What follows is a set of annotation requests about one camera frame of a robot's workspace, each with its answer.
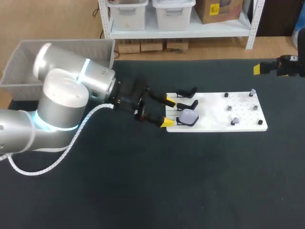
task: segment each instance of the grey tray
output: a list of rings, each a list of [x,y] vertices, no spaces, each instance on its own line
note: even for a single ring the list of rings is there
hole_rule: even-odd
[[[21,41],[4,69],[0,88],[10,93],[15,101],[39,100],[42,82],[34,77],[33,65],[36,55],[45,43],[52,43],[105,67],[112,68],[114,42],[112,39]]]

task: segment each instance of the white shelf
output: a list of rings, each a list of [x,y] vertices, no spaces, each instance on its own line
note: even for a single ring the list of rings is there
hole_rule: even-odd
[[[146,28],[143,31],[120,31],[111,24],[113,39],[157,39],[157,38],[199,38],[199,37],[247,37],[251,24],[242,11],[239,19],[203,25],[196,11],[192,9],[191,21],[186,31],[159,31],[156,11],[153,7],[146,9]]]

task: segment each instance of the black mat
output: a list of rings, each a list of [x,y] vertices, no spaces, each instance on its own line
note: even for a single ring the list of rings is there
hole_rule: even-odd
[[[161,92],[194,85],[200,92],[255,88],[268,130],[168,133],[126,113],[100,111],[51,172],[25,177],[8,161],[0,163],[0,227],[305,228],[305,79],[254,77],[258,62],[115,62],[118,77],[144,74]],[[59,155],[14,159],[35,171]]]

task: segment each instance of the white storage box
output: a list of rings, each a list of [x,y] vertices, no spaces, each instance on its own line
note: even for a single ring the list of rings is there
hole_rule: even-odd
[[[152,2],[157,10],[159,30],[182,31],[188,28],[196,0],[152,0]]]
[[[144,30],[147,4],[148,0],[139,0],[137,4],[112,4],[107,1],[118,30]]]

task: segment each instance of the cardboard box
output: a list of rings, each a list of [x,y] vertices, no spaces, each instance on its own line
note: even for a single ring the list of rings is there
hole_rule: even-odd
[[[162,51],[163,41],[161,39],[141,39],[141,51]]]
[[[140,52],[140,40],[119,40],[118,43],[119,53],[138,53]]]
[[[239,19],[244,0],[196,0],[195,10],[203,24]]]
[[[188,47],[188,39],[167,39],[166,49],[185,51]]]

